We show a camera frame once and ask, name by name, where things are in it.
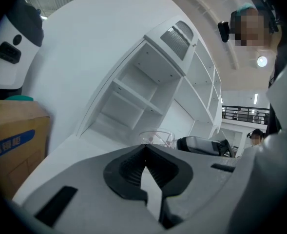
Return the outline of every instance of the cardboard box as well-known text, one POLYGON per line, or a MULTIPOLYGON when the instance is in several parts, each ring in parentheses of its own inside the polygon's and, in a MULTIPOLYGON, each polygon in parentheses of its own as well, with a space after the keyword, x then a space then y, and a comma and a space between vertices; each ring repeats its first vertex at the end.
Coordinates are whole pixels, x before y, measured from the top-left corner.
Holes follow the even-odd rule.
POLYGON ((44 160, 49 116, 35 101, 0 100, 0 190, 12 198, 44 160))

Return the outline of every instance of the black railing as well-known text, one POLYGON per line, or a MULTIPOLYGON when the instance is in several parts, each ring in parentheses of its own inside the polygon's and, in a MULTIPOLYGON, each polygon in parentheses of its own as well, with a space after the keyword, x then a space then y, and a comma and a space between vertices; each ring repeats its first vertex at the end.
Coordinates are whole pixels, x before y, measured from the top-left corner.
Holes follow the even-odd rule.
POLYGON ((260 107, 222 106, 222 118, 267 125, 269 109, 260 107))

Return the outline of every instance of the ceiling light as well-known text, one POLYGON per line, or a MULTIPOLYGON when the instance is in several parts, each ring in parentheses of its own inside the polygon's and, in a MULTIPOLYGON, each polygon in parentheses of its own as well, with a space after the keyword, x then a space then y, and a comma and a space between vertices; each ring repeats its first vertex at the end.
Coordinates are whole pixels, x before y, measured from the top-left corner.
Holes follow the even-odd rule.
POLYGON ((264 66, 266 66, 267 63, 268 63, 268 60, 265 57, 259 57, 257 59, 257 64, 259 67, 264 67, 264 66))
POLYGON ((255 94, 254 104, 257 104, 258 94, 255 94))

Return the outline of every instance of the transparent container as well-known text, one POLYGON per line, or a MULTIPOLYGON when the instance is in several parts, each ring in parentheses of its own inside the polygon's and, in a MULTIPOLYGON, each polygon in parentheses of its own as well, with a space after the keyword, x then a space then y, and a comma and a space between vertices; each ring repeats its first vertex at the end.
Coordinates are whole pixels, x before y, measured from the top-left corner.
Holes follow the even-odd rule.
POLYGON ((174 133, 162 128, 151 128, 139 134, 140 144, 155 144, 176 148, 174 133))

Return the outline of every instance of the green object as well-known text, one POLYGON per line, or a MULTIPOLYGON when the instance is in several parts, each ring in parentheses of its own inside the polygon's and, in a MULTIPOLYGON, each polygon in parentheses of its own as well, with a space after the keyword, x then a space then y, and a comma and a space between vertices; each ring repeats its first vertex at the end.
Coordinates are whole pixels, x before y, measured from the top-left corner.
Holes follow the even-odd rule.
POLYGON ((29 100, 29 101, 34 101, 32 97, 29 96, 10 96, 6 98, 5 100, 29 100))

